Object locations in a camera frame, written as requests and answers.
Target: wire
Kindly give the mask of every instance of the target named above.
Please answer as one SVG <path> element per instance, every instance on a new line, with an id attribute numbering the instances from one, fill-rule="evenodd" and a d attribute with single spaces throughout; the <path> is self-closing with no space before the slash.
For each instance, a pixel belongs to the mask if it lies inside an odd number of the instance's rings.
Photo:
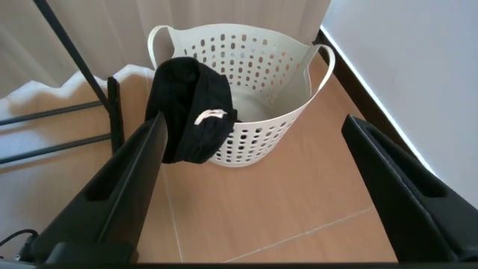
<path id="1" fill-rule="evenodd" d="M 3 246 L 5 243 L 7 243 L 8 241 L 14 239 L 15 237 L 19 236 L 19 235 L 22 235 L 24 233 L 31 233 L 33 236 L 37 237 L 38 236 L 38 232 L 33 230 L 33 229 L 23 229 L 23 230 L 19 230 L 18 232 L 14 232 L 13 234 L 9 235 L 7 238 L 5 238 L 4 240 L 2 240 L 0 242 L 0 247 Z"/>

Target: dark brown baseboard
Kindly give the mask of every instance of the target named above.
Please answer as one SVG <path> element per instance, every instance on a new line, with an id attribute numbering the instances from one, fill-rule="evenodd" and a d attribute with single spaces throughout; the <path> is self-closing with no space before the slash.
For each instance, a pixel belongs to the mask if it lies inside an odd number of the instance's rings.
<path id="1" fill-rule="evenodd" d="M 375 125 L 375 127 L 392 139 L 398 146 L 407 151 L 411 156 L 417 158 L 322 31 L 319 31 L 314 41 L 314 44 L 318 43 L 330 46 L 334 50 L 336 60 L 334 75 L 342 84 L 342 87 L 344 87 L 351 100 L 356 104 L 366 121 Z M 323 50 L 320 50 L 319 53 L 325 61 L 328 61 L 327 54 Z"/>

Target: brown floor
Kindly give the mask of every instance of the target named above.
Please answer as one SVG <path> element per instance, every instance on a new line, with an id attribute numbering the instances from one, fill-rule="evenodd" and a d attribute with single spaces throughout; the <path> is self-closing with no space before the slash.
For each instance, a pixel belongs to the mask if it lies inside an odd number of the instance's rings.
<path id="1" fill-rule="evenodd" d="M 317 58 L 313 84 L 324 73 L 325 63 Z M 129 136 L 143 119 L 152 71 L 131 67 L 116 77 Z M 94 99 L 86 87 L 61 98 L 58 89 L 16 93 L 0 100 L 0 117 Z M 140 262 L 396 261 L 341 136 L 347 114 L 361 116 L 332 77 L 257 164 L 163 165 L 138 245 Z M 5 126 L 0 147 L 7 150 L 0 154 L 105 132 L 102 108 Z M 109 143 L 0 166 L 0 238 L 27 227 L 44 229 L 107 161 Z M 22 240 L 0 248 L 0 256 L 14 255 Z"/>

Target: curtain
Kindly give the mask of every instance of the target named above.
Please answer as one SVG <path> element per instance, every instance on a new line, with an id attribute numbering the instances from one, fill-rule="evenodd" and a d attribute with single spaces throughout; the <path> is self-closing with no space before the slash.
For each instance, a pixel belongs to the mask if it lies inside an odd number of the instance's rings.
<path id="1" fill-rule="evenodd" d="M 146 38 L 177 29 L 240 23 L 315 39 L 330 0 L 49 0 L 92 73 L 106 79 L 127 64 L 152 65 Z M 173 53 L 166 33 L 159 59 Z M 0 98 L 29 81 L 60 87 L 78 69 L 32 0 L 0 1 Z"/>

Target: laundry basket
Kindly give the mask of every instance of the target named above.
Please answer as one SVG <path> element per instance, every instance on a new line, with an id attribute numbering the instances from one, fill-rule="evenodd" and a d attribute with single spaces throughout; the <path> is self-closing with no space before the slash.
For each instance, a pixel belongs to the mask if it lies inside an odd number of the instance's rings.
<path id="1" fill-rule="evenodd" d="M 175 57 L 194 57 L 227 76 L 238 119 L 211 162 L 244 167 L 260 161 L 327 82 L 335 65 L 325 45 L 306 46 L 276 31 L 246 25 L 215 24 L 188 30 L 156 26 L 148 50 L 156 69 L 154 41 L 167 28 Z M 329 69 L 317 90 L 311 89 L 308 65 L 319 48 L 329 54 Z"/>

